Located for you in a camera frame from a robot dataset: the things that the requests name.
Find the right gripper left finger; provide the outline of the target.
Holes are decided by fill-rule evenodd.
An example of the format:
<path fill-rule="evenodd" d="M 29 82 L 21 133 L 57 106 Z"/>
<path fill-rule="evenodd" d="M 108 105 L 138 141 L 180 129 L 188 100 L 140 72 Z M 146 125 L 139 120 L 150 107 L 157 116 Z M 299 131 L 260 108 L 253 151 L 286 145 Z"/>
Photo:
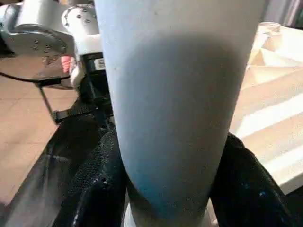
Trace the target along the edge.
<path fill-rule="evenodd" d="M 54 227 L 119 227 L 126 173 L 114 129 L 106 130 L 70 182 Z"/>

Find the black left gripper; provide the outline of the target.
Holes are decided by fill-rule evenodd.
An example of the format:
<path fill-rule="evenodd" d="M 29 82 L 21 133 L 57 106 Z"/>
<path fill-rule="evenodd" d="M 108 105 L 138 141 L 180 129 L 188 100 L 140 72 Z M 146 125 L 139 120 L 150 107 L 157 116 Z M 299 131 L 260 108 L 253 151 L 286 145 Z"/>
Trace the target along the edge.
<path fill-rule="evenodd" d="M 100 128 L 106 128 L 113 116 L 105 61 L 102 53 L 80 57 L 85 77 L 80 83 L 80 97 L 93 107 L 93 115 Z"/>

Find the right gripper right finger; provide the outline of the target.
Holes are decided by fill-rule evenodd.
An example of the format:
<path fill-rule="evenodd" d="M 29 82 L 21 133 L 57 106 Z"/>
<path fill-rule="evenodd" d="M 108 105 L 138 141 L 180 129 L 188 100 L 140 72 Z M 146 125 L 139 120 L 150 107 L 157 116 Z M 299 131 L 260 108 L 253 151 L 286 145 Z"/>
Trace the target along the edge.
<path fill-rule="evenodd" d="M 229 133 L 210 192 L 221 227 L 296 227 L 286 195 L 256 156 Z"/>

